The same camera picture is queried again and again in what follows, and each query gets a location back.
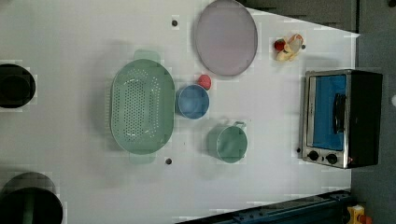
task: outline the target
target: toaster oven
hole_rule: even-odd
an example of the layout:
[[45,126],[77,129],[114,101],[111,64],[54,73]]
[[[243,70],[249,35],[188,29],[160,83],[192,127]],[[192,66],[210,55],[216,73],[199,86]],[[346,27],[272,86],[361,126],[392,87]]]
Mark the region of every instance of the toaster oven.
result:
[[307,72],[303,160],[338,168],[378,163],[382,75]]

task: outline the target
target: oven knob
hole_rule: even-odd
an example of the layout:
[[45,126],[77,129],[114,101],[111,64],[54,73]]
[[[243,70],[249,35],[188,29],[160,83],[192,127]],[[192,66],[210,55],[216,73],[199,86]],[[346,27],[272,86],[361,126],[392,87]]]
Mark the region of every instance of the oven knob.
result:
[[308,154],[309,159],[311,159],[312,161],[316,161],[319,158],[319,154],[316,151],[311,151]]
[[329,156],[326,157],[326,160],[329,162],[329,164],[334,165],[337,163],[337,156],[334,154],[330,154]]

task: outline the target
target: mug handle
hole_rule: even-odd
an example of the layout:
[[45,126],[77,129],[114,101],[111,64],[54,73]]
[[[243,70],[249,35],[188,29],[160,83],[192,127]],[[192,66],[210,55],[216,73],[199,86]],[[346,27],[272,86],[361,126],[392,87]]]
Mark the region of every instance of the mug handle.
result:
[[242,121],[236,121],[236,122],[233,124],[233,126],[236,126],[236,127],[240,128],[240,129],[244,129],[244,128],[247,127],[246,123],[245,123],[245,122],[242,122]]

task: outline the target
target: orange object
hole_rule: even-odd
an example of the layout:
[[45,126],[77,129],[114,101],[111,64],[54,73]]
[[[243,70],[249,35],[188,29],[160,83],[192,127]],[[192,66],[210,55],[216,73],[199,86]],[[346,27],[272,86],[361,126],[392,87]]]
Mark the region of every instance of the orange object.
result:
[[359,215],[358,221],[361,222],[361,224],[373,224],[373,220],[365,215]]
[[284,39],[278,39],[278,40],[275,42],[275,44],[274,44],[274,48],[275,48],[277,51],[281,51],[281,50],[283,50],[283,49],[285,48],[285,45],[286,45],[286,41],[285,41]]
[[198,85],[204,87],[205,90],[208,91],[212,86],[212,79],[210,79],[210,76],[208,75],[201,75],[198,79]]

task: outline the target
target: oven door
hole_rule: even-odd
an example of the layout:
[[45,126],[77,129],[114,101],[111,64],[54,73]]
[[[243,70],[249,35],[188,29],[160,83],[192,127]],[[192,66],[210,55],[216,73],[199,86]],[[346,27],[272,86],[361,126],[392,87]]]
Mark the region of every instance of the oven door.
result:
[[347,76],[309,78],[307,145],[334,151],[344,149]]

